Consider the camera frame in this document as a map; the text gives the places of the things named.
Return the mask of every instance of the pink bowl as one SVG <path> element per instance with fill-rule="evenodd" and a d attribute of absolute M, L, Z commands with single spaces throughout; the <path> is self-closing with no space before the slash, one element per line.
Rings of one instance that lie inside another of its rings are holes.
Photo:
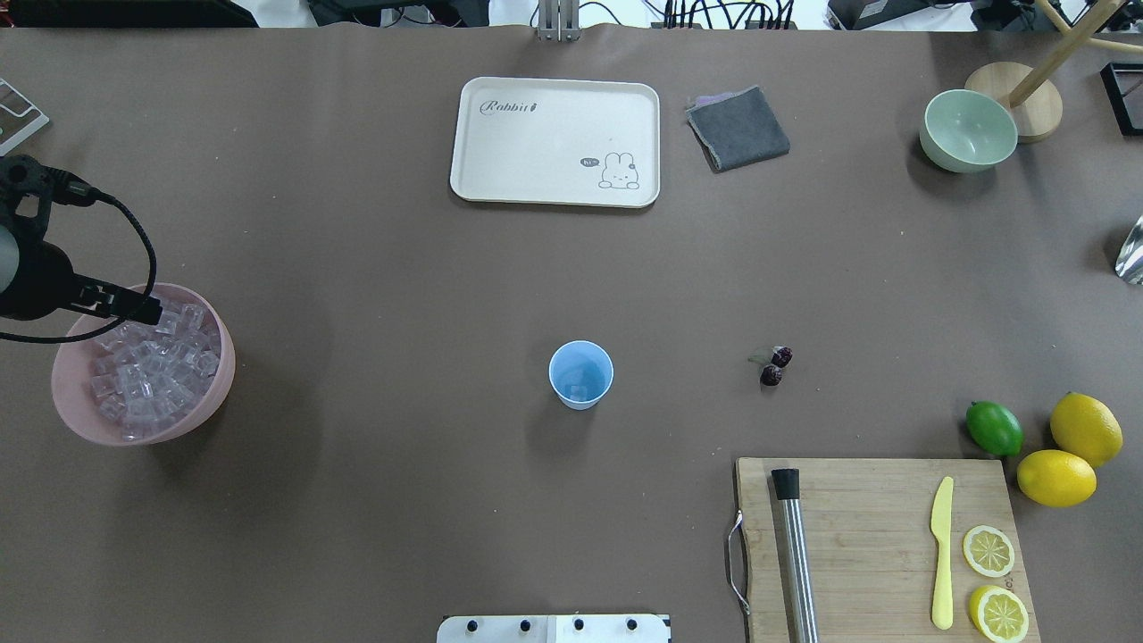
<path fill-rule="evenodd" d="M 131 289 L 143 291 L 143 286 L 135 286 Z M 56 412 L 59 413 L 59 418 L 67 425 L 67 428 L 85 440 L 107 447 L 139 447 L 166 442 L 206 423 L 222 407 L 226 394 L 230 393 L 230 386 L 234 381 L 234 345 L 230 339 L 230 332 L 226 331 L 226 325 L 218 316 L 218 312 L 201 295 L 182 286 L 155 283 L 154 294 L 179 303 L 197 303 L 207 308 L 209 319 L 214 319 L 215 324 L 218 325 L 218 335 L 222 337 L 218 371 L 215 373 L 214 381 L 210 383 L 210 388 L 207 389 L 199 404 L 175 426 L 152 436 L 128 442 L 122 439 L 122 429 L 119 425 L 99 415 L 95 400 L 91 397 L 91 360 L 101 357 L 103 349 L 91 340 L 61 345 L 59 352 L 56 353 L 56 362 L 51 367 L 51 399 L 56 404 Z M 106 323 L 106 319 L 85 315 L 77 321 L 67 336 L 94 331 Z"/>

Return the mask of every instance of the yellow knife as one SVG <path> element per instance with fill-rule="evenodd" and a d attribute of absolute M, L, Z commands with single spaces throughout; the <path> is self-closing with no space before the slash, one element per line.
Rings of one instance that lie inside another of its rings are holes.
<path fill-rule="evenodd" d="M 929 530 L 936 538 L 936 586 L 933 588 L 933 625 L 940 629 L 952 627 L 952 568 L 949 541 L 952 531 L 952 479 L 945 476 L 933 499 Z"/>

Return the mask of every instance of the blue cup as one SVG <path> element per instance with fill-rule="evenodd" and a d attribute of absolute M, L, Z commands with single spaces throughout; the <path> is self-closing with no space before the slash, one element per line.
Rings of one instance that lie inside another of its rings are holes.
<path fill-rule="evenodd" d="M 591 409 L 612 388 L 615 369 L 607 352 L 585 340 L 559 348 L 547 364 L 547 381 L 568 409 Z"/>

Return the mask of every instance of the white tray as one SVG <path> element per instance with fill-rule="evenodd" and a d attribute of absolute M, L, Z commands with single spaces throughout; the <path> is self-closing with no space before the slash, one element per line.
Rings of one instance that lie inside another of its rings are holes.
<path fill-rule="evenodd" d="M 470 201 L 644 207 L 658 196 L 658 94 L 636 82 L 473 78 L 453 191 Z"/>

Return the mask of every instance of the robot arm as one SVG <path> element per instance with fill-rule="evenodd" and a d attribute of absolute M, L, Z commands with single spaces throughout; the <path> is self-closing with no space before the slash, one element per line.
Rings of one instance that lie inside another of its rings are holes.
<path fill-rule="evenodd" d="M 39 200 L 35 216 L 16 214 L 16 207 L 24 196 Z M 53 202 L 87 207 L 97 201 L 119 208 L 146 247 L 150 274 L 142 294 L 75 273 L 67 255 L 43 240 Z M 26 154 L 0 158 L 0 316 L 39 319 L 63 307 L 95 316 L 115 318 L 106 327 L 74 338 L 26 338 L 0 333 L 0 339 L 63 344 L 110 331 L 127 319 L 142 324 L 157 324 L 162 308 L 159 299 L 150 296 L 154 275 L 154 249 L 138 220 L 118 199 L 74 174 L 45 167 Z"/>

